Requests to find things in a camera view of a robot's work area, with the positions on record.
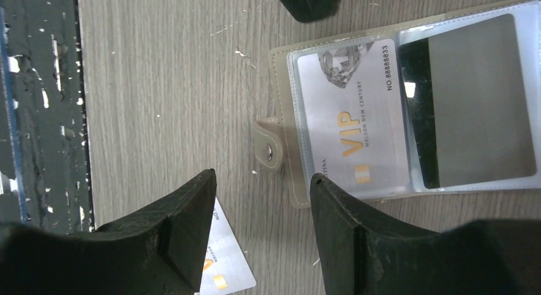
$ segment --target stitching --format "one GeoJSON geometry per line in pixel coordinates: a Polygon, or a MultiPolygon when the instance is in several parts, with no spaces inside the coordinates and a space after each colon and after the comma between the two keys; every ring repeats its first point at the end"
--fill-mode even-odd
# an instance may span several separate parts
{"type": "MultiPolygon", "coordinates": [[[[270,139],[270,140],[274,143],[274,146],[276,147],[276,150],[278,150],[278,143],[276,143],[276,140],[274,140],[273,137],[271,137],[270,135],[268,135],[268,134],[266,134],[265,132],[261,131],[261,130],[260,130],[259,128],[257,128],[257,127],[255,128],[255,131],[258,132],[259,134],[261,134],[261,135],[267,137],[268,139],[270,139]]],[[[268,165],[268,164],[263,163],[263,162],[262,162],[263,160],[262,160],[257,154],[256,154],[256,158],[259,159],[259,161],[260,161],[259,163],[262,163],[264,166],[266,166],[266,167],[268,167],[268,168],[270,168],[270,169],[275,168],[275,167],[278,165],[278,161],[279,161],[279,160],[275,160],[275,161],[274,161],[274,165],[268,165]]]]}
{"type": "MultiPolygon", "coordinates": [[[[360,35],[357,35],[357,36],[352,36],[351,38],[349,38],[349,40],[357,40],[359,38],[370,37],[370,36],[374,36],[374,35],[381,34],[381,33],[384,33],[384,32],[388,33],[388,32],[394,32],[394,31],[409,29],[409,28],[413,28],[413,27],[419,27],[419,26],[423,26],[423,25],[433,24],[433,23],[436,23],[436,22],[443,22],[445,20],[455,19],[457,17],[465,17],[467,15],[474,15],[474,14],[478,14],[478,13],[484,13],[484,12],[499,10],[499,9],[502,9],[502,8],[510,8],[510,7],[516,6],[516,5],[525,6],[525,3],[528,3],[528,2],[531,2],[531,1],[536,1],[536,0],[525,0],[525,1],[520,1],[520,2],[516,2],[516,3],[512,3],[512,4],[504,4],[504,5],[501,5],[501,6],[494,6],[492,8],[487,8],[487,9],[483,9],[483,10],[479,10],[479,11],[472,11],[472,12],[468,12],[468,13],[464,13],[464,14],[460,14],[460,15],[454,15],[454,16],[451,16],[451,17],[443,17],[442,19],[431,19],[431,20],[428,20],[427,22],[419,22],[418,24],[406,25],[406,26],[397,27],[397,28],[390,29],[390,30],[380,30],[380,31],[375,31],[373,33],[360,34],[360,35]]],[[[314,43],[314,44],[306,45],[306,46],[303,46],[303,47],[295,47],[295,48],[292,48],[292,49],[289,49],[289,50],[279,51],[279,52],[272,55],[272,67],[274,68],[274,79],[276,81],[276,89],[278,90],[278,102],[280,104],[280,117],[282,119],[282,127],[284,129],[284,140],[285,140],[286,149],[287,149],[288,154],[289,154],[289,145],[288,145],[288,139],[287,139],[286,125],[285,125],[285,120],[284,120],[284,112],[283,112],[283,108],[282,108],[282,98],[281,98],[280,84],[279,84],[279,81],[278,81],[278,73],[276,72],[276,56],[279,55],[279,54],[286,54],[286,53],[289,53],[289,52],[292,52],[292,51],[295,51],[295,50],[301,50],[301,49],[306,49],[306,48],[311,48],[311,47],[322,46],[322,45],[326,45],[326,44],[334,43],[334,42],[335,42],[335,40],[329,40],[329,41],[323,42],[323,43],[314,43]]],[[[291,175],[293,177],[293,169],[291,167],[291,158],[290,158],[289,155],[287,157],[288,157],[289,169],[290,169],[291,175]]],[[[299,203],[299,201],[297,199],[297,194],[295,192],[295,181],[293,181],[293,180],[292,180],[292,189],[293,189],[293,197],[295,198],[295,202],[297,202],[297,204],[299,204],[301,206],[308,205],[308,203],[304,203],[304,204],[299,203]]]]}

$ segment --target wooden table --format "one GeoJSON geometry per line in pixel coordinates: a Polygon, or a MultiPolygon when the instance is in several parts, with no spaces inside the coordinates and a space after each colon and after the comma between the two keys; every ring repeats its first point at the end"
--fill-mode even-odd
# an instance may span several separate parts
{"type": "MultiPolygon", "coordinates": [[[[283,170],[262,170],[251,147],[251,123],[276,115],[268,51],[495,1],[342,0],[335,17],[300,24],[278,0],[80,0],[98,225],[212,167],[258,282],[241,294],[324,294],[310,210],[289,205],[283,170]]],[[[541,191],[374,206],[442,231],[473,218],[541,218],[541,191]]]]}

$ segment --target diamond graphic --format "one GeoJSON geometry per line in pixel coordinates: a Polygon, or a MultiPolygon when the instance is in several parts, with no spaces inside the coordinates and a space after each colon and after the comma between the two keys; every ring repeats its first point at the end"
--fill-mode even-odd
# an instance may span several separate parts
{"type": "Polygon", "coordinates": [[[327,80],[341,89],[345,88],[359,67],[362,57],[368,53],[373,43],[332,49],[318,54],[320,64],[327,80]]]}

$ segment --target wood grain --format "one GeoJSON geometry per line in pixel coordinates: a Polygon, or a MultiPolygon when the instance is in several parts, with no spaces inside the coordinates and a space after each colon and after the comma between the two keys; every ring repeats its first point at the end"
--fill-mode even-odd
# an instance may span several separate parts
{"type": "MultiPolygon", "coordinates": [[[[310,211],[288,204],[283,172],[262,170],[251,147],[251,123],[276,115],[268,51],[495,1],[343,0],[335,17],[300,24],[278,0],[80,0],[98,224],[212,167],[258,282],[241,294],[324,294],[310,211]]],[[[533,190],[375,206],[436,231],[480,217],[541,218],[533,190]]]]}

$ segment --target open card holder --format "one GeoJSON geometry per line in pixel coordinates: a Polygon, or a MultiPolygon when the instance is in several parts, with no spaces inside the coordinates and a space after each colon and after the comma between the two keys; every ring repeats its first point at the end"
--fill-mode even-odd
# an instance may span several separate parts
{"type": "Polygon", "coordinates": [[[256,159],[309,207],[322,173],[390,199],[540,188],[541,1],[509,0],[273,49],[256,159]]]}

